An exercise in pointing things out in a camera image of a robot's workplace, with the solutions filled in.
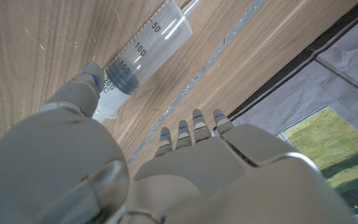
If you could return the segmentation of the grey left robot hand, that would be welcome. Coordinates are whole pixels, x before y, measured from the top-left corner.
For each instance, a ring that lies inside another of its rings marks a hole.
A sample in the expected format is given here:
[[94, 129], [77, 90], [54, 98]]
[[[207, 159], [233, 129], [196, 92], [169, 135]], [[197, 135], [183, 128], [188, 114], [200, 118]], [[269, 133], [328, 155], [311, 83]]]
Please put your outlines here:
[[103, 69], [89, 63], [40, 111], [0, 139], [0, 223], [355, 223], [311, 159], [270, 133], [200, 110], [177, 143], [163, 128], [154, 157], [131, 177], [92, 116]]

